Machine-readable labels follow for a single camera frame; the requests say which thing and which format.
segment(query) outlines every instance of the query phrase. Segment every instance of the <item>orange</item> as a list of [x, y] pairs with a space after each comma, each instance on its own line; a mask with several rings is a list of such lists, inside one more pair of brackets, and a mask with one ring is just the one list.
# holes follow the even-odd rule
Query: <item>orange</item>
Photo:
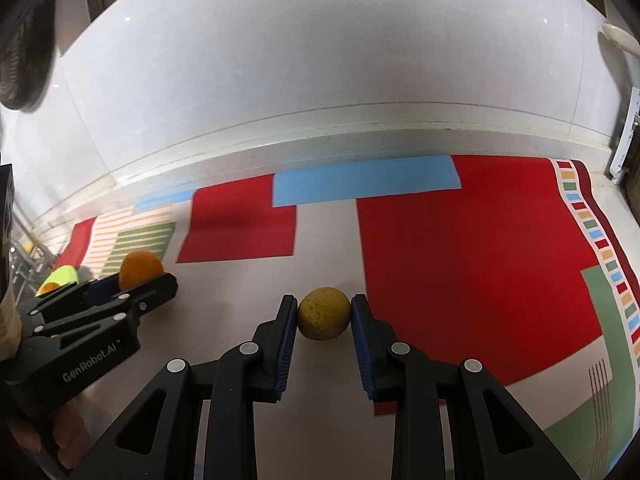
[[42, 288], [40, 289], [40, 293], [46, 294], [47, 292], [51, 292], [52, 290], [56, 290], [57, 288], [60, 288], [59, 284], [57, 284], [56, 282], [49, 282], [42, 286]]
[[164, 274], [162, 262], [150, 251], [133, 251], [124, 257], [120, 265], [118, 285], [129, 290]]

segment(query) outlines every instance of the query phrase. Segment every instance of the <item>metal rack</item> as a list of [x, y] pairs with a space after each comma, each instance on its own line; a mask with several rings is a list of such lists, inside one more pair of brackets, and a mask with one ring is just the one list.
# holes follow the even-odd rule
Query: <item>metal rack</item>
[[15, 301], [19, 303], [35, 296], [42, 282], [50, 275], [56, 257], [14, 214], [11, 234], [10, 261], [13, 269]]

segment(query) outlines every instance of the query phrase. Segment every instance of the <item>white tiled wall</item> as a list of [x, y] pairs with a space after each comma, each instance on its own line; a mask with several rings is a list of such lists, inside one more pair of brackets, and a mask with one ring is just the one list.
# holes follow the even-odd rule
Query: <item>white tiled wall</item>
[[[607, 9], [607, 20], [609, 21], [609, 23], [626, 30], [629, 34], [631, 34], [631, 29], [628, 27], [622, 16], [620, 16], [620, 13], [613, 6], [611, 1], [604, 0], [604, 3]], [[640, 59], [626, 52], [624, 55], [631, 83], [633, 86], [640, 87]]]
[[108, 173], [72, 99], [57, 54], [39, 106], [11, 113], [2, 136], [3, 164], [14, 167], [15, 199], [33, 221]]
[[[411, 130], [425, 152], [500, 152], [513, 132], [505, 152], [556, 146], [601, 171], [630, 87], [603, 20], [585, 0], [119, 0], [79, 37], [79, 18], [59, 30], [64, 104], [47, 94], [5, 137], [37, 139], [37, 160], [60, 156], [46, 182], [33, 163], [18, 170], [36, 217], [69, 210], [73, 189], [98, 177], [104, 201], [191, 163], [231, 174], [245, 168], [219, 170], [216, 157], [279, 143], [285, 164], [292, 142], [347, 133], [330, 137], [334, 151], [357, 152], [353, 140], [375, 131], [378, 154], [409, 154], [394, 132]], [[5, 143], [27, 159], [22, 140]]]
[[56, 0], [56, 44], [61, 55], [90, 23], [86, 0]]

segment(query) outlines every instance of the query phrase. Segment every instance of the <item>dark object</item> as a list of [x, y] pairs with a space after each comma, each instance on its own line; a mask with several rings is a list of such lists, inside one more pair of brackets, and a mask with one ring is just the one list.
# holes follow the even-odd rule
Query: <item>dark object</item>
[[140, 317], [173, 298], [177, 288], [175, 277], [164, 273], [120, 291], [113, 274], [69, 283], [18, 306], [22, 342], [16, 356], [0, 364], [12, 409], [2, 408], [32, 419], [47, 470], [68, 474], [58, 462], [47, 416], [134, 354]]
[[636, 222], [640, 225], [640, 126], [634, 124], [633, 128], [634, 136], [623, 164], [625, 176], [623, 177], [622, 188], [625, 191], [629, 209], [631, 209]]
[[0, 300], [4, 298], [11, 283], [11, 231], [14, 228], [14, 170], [11, 164], [0, 166], [0, 203], [2, 209], [2, 247], [0, 248]]
[[[4, 404], [0, 390], [0, 403]], [[16, 480], [50, 480], [40, 468], [28, 460], [14, 440], [9, 428], [0, 419], [0, 450], [2, 450], [2, 478]]]
[[170, 361], [70, 478], [193, 479], [200, 410], [210, 399], [204, 480], [256, 480], [254, 402], [277, 402], [287, 386], [297, 306], [284, 296], [275, 320], [217, 361]]
[[39, 0], [0, 55], [0, 103], [7, 108], [33, 107], [42, 95], [54, 49], [55, 12], [56, 0]]
[[439, 399], [447, 401], [457, 479], [578, 480], [562, 454], [488, 370], [433, 361], [398, 342], [372, 317], [367, 298], [351, 301], [351, 329], [369, 399], [398, 403], [391, 478], [445, 480]]

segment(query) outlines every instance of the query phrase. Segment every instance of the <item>metal screw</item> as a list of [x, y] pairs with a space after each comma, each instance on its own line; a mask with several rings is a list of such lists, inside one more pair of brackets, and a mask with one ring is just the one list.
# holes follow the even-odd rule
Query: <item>metal screw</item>
[[394, 354], [405, 355], [409, 353], [409, 350], [411, 350], [411, 347], [407, 343], [403, 343], [401, 341], [398, 341], [391, 345], [391, 351]]
[[258, 351], [258, 348], [260, 347], [256, 343], [249, 341], [240, 345], [240, 353], [244, 355], [255, 354]]
[[482, 363], [477, 359], [467, 359], [465, 361], [465, 368], [470, 372], [477, 374], [482, 370]]
[[182, 359], [172, 359], [166, 364], [166, 369], [169, 370], [172, 374], [177, 374], [184, 370], [184, 367], [187, 365]]

